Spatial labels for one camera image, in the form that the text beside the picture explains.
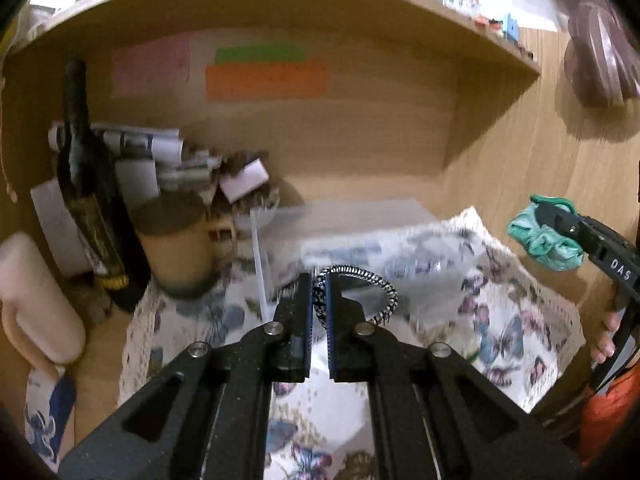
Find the person's hand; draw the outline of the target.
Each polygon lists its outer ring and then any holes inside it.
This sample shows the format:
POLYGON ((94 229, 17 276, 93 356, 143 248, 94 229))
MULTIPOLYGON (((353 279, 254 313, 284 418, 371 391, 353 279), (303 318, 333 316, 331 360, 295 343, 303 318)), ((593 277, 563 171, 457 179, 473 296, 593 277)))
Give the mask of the person's hand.
POLYGON ((606 312, 601 322, 600 332, 597 334, 590 349, 593 363, 602 364, 614 356, 616 347, 613 336, 620 328, 620 316, 616 312, 606 312))

